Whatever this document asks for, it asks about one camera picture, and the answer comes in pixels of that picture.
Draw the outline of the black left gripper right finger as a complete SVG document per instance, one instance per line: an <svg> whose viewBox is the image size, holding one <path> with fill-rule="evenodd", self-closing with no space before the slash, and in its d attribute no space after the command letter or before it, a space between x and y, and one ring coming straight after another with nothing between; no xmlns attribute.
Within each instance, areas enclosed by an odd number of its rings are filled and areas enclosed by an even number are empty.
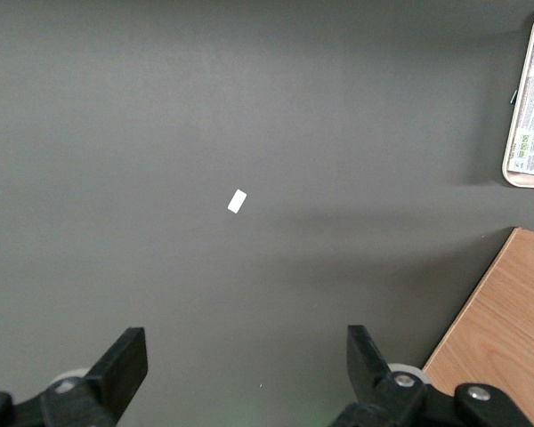
<svg viewBox="0 0 534 427"><path fill-rule="evenodd" d="M461 383L452 396L407 371L388 367L368 330L348 326L348 376L357 401L332 426L531 426L502 390Z"/></svg>

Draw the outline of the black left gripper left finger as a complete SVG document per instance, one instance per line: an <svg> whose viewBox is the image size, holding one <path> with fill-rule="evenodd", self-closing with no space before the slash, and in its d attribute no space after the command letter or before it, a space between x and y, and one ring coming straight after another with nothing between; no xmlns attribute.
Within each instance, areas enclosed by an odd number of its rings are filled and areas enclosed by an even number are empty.
<svg viewBox="0 0 534 427"><path fill-rule="evenodd" d="M86 372L16 403L0 391L0 426L116 426L148 373L145 329L127 328Z"/></svg>

